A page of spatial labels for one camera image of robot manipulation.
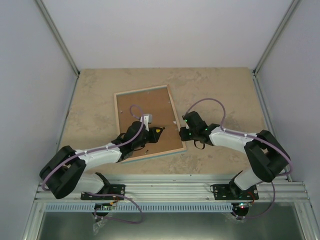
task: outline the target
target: vent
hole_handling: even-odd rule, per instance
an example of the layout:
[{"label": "vent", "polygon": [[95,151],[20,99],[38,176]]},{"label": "vent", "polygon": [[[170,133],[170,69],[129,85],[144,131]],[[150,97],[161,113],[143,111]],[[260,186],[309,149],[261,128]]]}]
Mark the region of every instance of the vent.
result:
[{"label": "vent", "polygon": [[[231,203],[139,203],[144,213],[230,213]],[[48,203],[46,212],[82,212],[91,213],[95,203]],[[103,208],[98,212],[110,212],[110,208]],[[138,209],[131,203],[118,203],[113,213],[138,213]]]}]

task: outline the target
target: white backdrop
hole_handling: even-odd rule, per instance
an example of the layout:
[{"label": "white backdrop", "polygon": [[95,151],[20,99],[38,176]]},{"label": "white backdrop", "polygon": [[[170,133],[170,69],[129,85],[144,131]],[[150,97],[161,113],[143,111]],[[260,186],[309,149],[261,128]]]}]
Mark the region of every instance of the white backdrop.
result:
[{"label": "white backdrop", "polygon": [[320,223],[320,1],[303,0],[259,78],[277,137]]},{"label": "white backdrop", "polygon": [[254,68],[292,0],[44,0],[79,69]]},{"label": "white backdrop", "polygon": [[20,240],[76,76],[32,0],[0,1],[0,233]]}]

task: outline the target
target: cork board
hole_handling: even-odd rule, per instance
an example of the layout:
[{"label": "cork board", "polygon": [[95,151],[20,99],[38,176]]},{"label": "cork board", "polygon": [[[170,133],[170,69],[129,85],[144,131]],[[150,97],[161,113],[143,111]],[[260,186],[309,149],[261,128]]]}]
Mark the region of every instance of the cork board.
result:
[{"label": "cork board", "polygon": [[[179,136],[180,124],[168,85],[143,88],[114,94],[114,106],[118,134],[125,133],[135,120],[129,111],[132,104],[142,108],[144,114],[152,114],[149,127],[164,128],[157,143],[147,143],[141,150],[123,162],[131,162],[186,151],[186,144]],[[136,116],[141,113],[132,108]]]}]

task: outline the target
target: wooden table surface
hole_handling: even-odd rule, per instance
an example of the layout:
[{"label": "wooden table surface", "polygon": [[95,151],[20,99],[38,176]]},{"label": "wooden table surface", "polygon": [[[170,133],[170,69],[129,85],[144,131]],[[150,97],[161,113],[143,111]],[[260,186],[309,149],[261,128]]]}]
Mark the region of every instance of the wooden table surface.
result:
[{"label": "wooden table surface", "polygon": [[[265,129],[263,113],[247,68],[134,68],[81,71],[60,147],[90,149],[117,137],[114,93],[169,84],[181,126],[182,115],[203,98],[220,100],[225,127],[256,133]],[[221,107],[204,101],[194,107],[209,125],[219,124]],[[187,142],[187,151],[131,163],[110,163],[91,172],[103,174],[235,174],[250,164],[235,150]]]}]

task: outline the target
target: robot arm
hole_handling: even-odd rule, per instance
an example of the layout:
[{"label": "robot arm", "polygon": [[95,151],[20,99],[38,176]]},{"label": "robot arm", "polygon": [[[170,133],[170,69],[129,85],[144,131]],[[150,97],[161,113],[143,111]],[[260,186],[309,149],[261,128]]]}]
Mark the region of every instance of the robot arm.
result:
[{"label": "robot arm", "polygon": [[[46,186],[57,199],[61,199],[70,193],[91,192],[98,193],[109,182],[101,174],[87,174],[85,171],[108,163],[119,163],[132,156],[135,150],[144,148],[148,143],[157,143],[164,128],[149,127],[152,115],[145,114],[140,121],[135,121],[125,133],[121,133],[116,139],[101,147],[74,150],[70,146],[62,147],[48,164],[41,170],[40,177],[46,181]],[[64,161],[75,156],[66,165],[58,168]]]},{"label": "robot arm", "polygon": [[273,148],[247,136],[254,136],[276,146],[288,156],[275,137],[267,130],[259,133],[245,133],[221,129],[218,124],[209,126],[195,111],[183,116],[187,127],[180,129],[182,141],[199,141],[210,146],[223,146],[247,155],[250,168],[239,172],[224,189],[234,199],[247,194],[247,190],[260,182],[270,183],[288,165],[288,162]]}]

